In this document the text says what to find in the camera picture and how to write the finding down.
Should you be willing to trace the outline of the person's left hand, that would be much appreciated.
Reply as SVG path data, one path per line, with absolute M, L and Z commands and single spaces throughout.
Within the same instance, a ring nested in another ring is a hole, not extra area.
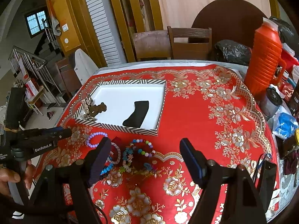
M 23 181 L 25 183 L 26 188 L 29 190 L 33 184 L 33 176 L 36 173 L 36 167 L 32 164 L 32 160 L 27 160 L 27 167 L 25 173 L 23 175 Z M 10 191 L 8 183 L 18 183 L 20 182 L 21 177 L 18 173 L 8 168 L 3 167 L 1 164 L 0 169 L 0 192 L 1 194 L 10 197 Z

